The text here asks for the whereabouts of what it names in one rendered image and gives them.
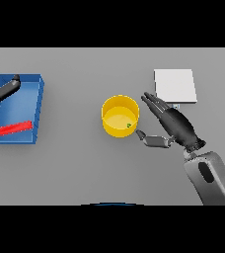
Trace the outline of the yellow bowl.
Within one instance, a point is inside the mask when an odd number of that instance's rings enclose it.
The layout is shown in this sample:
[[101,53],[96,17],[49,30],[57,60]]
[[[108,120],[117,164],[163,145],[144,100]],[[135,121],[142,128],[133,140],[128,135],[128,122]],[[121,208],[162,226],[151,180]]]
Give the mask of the yellow bowl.
[[133,134],[139,120],[138,104],[126,95],[115,95],[105,100],[101,108],[101,119],[105,132],[115,138]]

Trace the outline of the blue plastic tray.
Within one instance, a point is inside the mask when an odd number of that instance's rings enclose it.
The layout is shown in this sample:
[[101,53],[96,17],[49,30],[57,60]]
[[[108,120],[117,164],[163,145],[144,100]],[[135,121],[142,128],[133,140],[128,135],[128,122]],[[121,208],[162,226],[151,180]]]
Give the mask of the blue plastic tray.
[[35,144],[38,139],[44,82],[40,74],[21,74],[20,80],[21,88],[0,102],[0,127],[31,121],[33,128],[0,136],[0,144]]

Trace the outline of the red beaker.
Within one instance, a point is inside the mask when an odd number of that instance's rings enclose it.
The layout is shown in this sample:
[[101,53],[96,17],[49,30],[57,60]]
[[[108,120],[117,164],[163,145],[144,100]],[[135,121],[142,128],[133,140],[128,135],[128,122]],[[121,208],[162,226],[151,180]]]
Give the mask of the red beaker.
[[33,128],[33,124],[31,121],[25,121],[21,123],[15,123],[12,125],[0,126],[0,136],[6,135],[6,134],[13,134],[16,132],[29,130],[32,128]]

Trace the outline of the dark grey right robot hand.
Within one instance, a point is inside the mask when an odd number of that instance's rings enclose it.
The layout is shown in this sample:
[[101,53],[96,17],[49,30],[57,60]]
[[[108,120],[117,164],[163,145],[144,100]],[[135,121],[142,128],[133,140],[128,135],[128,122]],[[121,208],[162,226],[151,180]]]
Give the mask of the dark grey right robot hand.
[[169,138],[147,135],[138,129],[136,133],[146,146],[169,148],[175,142],[182,146],[187,153],[192,153],[206,144],[197,136],[190,121],[179,110],[171,108],[164,100],[148,92],[144,93],[141,100],[169,135]]

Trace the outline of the flat pale square scale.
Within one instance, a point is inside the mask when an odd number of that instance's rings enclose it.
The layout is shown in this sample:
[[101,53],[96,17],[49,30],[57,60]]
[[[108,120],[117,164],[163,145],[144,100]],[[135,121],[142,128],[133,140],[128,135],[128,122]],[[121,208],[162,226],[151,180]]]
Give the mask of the flat pale square scale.
[[196,104],[191,69],[155,69],[155,94],[168,104]]

